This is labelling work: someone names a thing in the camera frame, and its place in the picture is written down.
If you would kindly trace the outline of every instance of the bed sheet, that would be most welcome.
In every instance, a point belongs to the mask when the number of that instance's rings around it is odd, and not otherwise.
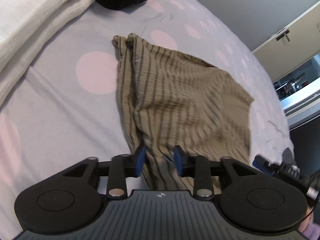
[[[269,76],[196,0],[149,0],[123,11],[94,3],[43,47],[1,109],[0,239],[21,231],[13,205],[22,190],[89,156],[107,161],[129,153],[116,103],[117,52],[111,40],[132,32],[228,71],[250,93],[251,160],[261,154],[280,162],[285,148],[293,150]],[[131,179],[128,187],[144,184]]]

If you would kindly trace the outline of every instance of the gray ridged plate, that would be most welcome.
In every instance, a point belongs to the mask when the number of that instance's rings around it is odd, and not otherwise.
[[[228,224],[214,204],[197,201],[188,191],[140,191],[112,201],[90,225],[58,236],[29,231],[16,240],[305,240],[297,231],[258,236]]]

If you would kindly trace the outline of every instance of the beige striped fabric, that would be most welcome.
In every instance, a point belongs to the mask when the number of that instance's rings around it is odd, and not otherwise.
[[[248,163],[252,98],[229,73],[134,33],[115,36],[113,44],[122,122],[132,153],[142,141],[148,149],[143,174],[150,188],[193,190],[193,179],[177,174],[175,145],[212,161],[231,156]]]

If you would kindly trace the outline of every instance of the white cabinet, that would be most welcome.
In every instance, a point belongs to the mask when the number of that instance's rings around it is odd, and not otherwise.
[[[320,51],[320,2],[253,51],[277,81]]]

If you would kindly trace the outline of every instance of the wall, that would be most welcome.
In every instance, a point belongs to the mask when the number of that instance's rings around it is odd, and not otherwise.
[[[252,51],[319,0],[198,0]]]

